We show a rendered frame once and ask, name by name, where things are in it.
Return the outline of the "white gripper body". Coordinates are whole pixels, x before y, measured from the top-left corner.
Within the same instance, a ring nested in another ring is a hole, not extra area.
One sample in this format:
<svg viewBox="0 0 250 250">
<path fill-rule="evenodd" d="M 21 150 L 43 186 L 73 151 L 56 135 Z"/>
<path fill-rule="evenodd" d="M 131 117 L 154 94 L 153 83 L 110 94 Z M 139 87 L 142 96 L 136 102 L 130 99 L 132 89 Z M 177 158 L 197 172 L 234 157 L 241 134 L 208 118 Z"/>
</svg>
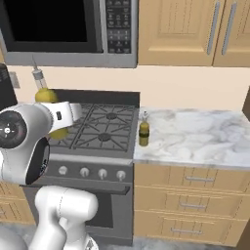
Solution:
<svg viewBox="0 0 250 250">
<path fill-rule="evenodd" d="M 70 104 L 70 124 L 73 124 L 79 120 L 82 116 L 82 107 L 81 104 Z"/>
</svg>

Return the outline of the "wide wooden cabinet door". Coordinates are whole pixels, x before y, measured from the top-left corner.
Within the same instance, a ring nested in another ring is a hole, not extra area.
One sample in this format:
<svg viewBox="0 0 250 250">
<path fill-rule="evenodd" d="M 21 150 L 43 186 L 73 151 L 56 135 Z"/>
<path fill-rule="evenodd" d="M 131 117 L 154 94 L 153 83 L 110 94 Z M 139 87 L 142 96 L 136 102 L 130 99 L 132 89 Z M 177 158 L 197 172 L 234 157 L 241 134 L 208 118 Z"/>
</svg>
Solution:
<svg viewBox="0 0 250 250">
<path fill-rule="evenodd" d="M 140 65 L 209 66 L 212 64 L 226 0 L 221 3 L 213 47 L 207 55 L 217 0 L 140 0 Z"/>
</svg>

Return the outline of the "narrow wooden cabinet door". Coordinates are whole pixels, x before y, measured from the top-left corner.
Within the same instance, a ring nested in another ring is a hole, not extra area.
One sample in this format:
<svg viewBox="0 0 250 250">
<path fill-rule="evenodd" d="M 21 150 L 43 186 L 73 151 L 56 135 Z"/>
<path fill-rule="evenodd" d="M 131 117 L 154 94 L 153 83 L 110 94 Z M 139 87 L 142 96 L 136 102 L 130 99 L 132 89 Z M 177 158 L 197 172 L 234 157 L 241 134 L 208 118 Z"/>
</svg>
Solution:
<svg viewBox="0 0 250 250">
<path fill-rule="evenodd" d="M 237 2 L 237 7 L 229 37 L 228 49 L 226 54 L 222 56 L 230 6 L 234 1 Z M 250 0 L 226 0 L 213 66 L 250 67 Z"/>
</svg>

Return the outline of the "yellow bottle with glass spout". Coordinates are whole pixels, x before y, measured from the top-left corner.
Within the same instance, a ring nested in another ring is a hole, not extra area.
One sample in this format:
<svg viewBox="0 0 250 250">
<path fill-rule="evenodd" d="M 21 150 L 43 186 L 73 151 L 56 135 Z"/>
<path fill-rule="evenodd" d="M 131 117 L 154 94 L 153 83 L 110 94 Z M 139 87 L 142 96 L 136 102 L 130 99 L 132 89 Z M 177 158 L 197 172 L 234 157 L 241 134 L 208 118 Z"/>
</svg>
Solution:
<svg viewBox="0 0 250 250">
<path fill-rule="evenodd" d="M 38 88 L 38 91 L 35 94 L 35 100 L 39 103 L 57 103 L 59 100 L 56 93 L 48 88 L 43 71 L 37 66 L 36 62 L 33 63 L 32 74 Z M 67 134 L 68 130 L 66 128 L 62 128 L 50 133 L 49 136 L 52 139 L 61 140 Z"/>
</svg>

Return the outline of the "grey gas range cooker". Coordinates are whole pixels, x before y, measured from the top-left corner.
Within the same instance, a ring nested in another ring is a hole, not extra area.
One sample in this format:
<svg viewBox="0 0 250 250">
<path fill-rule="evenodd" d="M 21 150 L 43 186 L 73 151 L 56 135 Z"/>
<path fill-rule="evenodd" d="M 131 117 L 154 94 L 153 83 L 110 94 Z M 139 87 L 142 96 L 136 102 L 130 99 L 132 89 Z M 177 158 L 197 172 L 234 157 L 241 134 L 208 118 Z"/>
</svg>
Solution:
<svg viewBox="0 0 250 250">
<path fill-rule="evenodd" d="M 38 212 L 34 205 L 37 191 L 54 183 L 78 184 L 83 182 L 108 182 L 131 185 L 134 198 L 133 155 L 139 119 L 140 94 L 138 92 L 86 91 L 57 89 L 61 102 L 79 103 L 82 116 L 68 128 L 62 140 L 51 139 L 50 160 L 44 175 L 23 189 L 34 218 Z M 67 173 L 61 175 L 59 168 Z M 83 178 L 80 170 L 90 173 Z M 99 177 L 106 169 L 107 177 Z M 124 171 L 126 178 L 120 182 L 116 173 Z"/>
</svg>

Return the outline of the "small olive condiment bottle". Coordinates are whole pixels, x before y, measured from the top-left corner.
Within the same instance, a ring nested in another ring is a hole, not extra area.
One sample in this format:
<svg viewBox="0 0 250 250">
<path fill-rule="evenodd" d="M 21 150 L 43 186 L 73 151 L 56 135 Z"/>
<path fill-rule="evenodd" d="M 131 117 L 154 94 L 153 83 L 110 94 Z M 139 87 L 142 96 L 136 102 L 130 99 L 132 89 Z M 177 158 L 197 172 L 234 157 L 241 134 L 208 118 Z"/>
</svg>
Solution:
<svg viewBox="0 0 250 250">
<path fill-rule="evenodd" d="M 148 113 L 145 111 L 139 128 L 139 145 L 147 146 L 149 138 L 149 123 L 147 122 Z"/>
</svg>

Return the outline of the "black countertop appliance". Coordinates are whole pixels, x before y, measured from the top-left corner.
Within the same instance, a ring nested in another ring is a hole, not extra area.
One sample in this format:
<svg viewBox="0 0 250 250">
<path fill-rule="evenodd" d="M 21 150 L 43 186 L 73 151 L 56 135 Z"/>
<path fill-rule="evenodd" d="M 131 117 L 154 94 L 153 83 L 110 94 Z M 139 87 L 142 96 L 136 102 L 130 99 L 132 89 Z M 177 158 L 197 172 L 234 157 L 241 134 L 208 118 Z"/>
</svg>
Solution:
<svg viewBox="0 0 250 250">
<path fill-rule="evenodd" d="M 0 62 L 0 111 L 17 103 L 8 68 Z"/>
</svg>

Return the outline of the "grey microwave oven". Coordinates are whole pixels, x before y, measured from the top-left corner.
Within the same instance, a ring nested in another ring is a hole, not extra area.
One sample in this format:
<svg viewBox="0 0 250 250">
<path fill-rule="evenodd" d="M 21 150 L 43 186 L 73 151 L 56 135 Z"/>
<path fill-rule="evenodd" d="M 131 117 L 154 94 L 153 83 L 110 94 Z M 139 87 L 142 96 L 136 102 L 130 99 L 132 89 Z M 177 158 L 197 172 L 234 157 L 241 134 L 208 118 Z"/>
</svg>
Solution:
<svg viewBox="0 0 250 250">
<path fill-rule="evenodd" d="M 134 68 L 139 0 L 0 0 L 8 65 Z"/>
</svg>

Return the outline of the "wooden drawer front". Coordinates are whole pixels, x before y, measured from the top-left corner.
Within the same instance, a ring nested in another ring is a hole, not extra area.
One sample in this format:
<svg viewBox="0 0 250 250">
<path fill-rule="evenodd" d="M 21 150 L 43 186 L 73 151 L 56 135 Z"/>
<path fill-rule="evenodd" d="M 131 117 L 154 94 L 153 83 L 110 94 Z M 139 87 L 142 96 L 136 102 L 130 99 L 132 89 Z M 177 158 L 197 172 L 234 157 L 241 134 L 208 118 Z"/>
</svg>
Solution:
<svg viewBox="0 0 250 250">
<path fill-rule="evenodd" d="M 136 210 L 134 235 L 178 241 L 235 246 L 243 233 L 245 220 L 159 213 Z M 202 234 L 171 232 L 173 229 L 201 230 Z"/>
<path fill-rule="evenodd" d="M 214 178 L 215 181 L 213 183 L 188 181 L 186 176 Z M 250 172 L 137 163 L 135 165 L 135 185 L 157 188 L 207 189 L 250 194 Z"/>
<path fill-rule="evenodd" d="M 238 220 L 250 218 L 250 195 L 135 187 L 135 209 L 219 216 Z M 180 206 L 180 202 L 207 205 L 205 209 Z"/>
</svg>

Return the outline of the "dark oven door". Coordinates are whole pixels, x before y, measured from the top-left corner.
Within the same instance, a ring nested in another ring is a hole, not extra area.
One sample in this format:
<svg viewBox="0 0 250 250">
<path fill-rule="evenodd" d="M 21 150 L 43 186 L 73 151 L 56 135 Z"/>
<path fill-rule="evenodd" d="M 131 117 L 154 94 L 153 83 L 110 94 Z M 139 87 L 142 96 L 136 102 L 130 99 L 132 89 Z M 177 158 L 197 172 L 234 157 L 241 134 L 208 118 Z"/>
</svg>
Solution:
<svg viewBox="0 0 250 250">
<path fill-rule="evenodd" d="M 106 244 L 127 245 L 133 242 L 133 187 L 126 195 L 91 192 L 99 201 L 97 215 L 86 223 L 94 239 Z"/>
</svg>

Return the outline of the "wooden base cupboard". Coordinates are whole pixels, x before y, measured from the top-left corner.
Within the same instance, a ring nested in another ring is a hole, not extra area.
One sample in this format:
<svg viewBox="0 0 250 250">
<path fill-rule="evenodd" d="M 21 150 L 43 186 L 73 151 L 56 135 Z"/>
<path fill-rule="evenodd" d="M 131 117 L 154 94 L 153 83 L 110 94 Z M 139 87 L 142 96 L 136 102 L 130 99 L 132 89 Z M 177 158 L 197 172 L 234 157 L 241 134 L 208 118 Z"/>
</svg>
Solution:
<svg viewBox="0 0 250 250">
<path fill-rule="evenodd" d="M 19 185 L 0 182 L 0 222 L 35 224 L 24 192 Z"/>
</svg>

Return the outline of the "dark brown tall panel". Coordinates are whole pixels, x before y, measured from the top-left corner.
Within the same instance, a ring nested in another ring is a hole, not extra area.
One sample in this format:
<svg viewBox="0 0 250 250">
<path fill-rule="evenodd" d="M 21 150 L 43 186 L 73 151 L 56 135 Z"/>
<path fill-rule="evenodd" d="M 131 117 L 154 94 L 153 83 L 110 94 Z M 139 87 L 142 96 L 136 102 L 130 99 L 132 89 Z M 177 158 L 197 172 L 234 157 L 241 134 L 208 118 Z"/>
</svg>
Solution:
<svg viewBox="0 0 250 250">
<path fill-rule="evenodd" d="M 250 122 L 250 88 L 248 90 L 243 109 L 244 115 Z M 236 250 L 250 250 L 250 219 L 237 243 Z"/>
</svg>

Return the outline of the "grey wall outlet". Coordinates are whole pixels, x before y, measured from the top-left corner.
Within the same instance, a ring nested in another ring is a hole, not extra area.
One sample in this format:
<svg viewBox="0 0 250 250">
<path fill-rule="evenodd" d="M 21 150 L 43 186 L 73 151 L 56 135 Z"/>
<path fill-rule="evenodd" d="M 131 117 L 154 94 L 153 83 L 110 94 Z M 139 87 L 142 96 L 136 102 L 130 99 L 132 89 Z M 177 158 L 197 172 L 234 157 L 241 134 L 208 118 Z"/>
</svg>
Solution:
<svg viewBox="0 0 250 250">
<path fill-rule="evenodd" d="M 9 74 L 10 74 L 10 78 L 11 78 L 11 82 L 12 82 L 13 87 L 16 89 L 19 89 L 21 86 L 20 86 L 17 74 L 13 71 L 10 71 Z"/>
</svg>

